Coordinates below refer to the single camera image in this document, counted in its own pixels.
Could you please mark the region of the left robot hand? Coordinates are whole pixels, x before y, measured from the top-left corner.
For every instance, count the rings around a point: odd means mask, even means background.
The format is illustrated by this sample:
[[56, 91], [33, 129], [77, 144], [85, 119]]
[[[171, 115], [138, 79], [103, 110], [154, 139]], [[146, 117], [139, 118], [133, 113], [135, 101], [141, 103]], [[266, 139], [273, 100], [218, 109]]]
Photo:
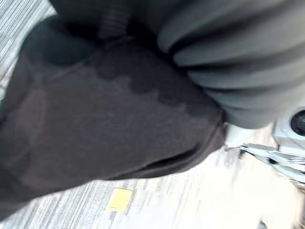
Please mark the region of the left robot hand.
[[148, 34], [233, 125], [257, 129], [305, 98], [302, 0], [52, 0], [100, 37]]

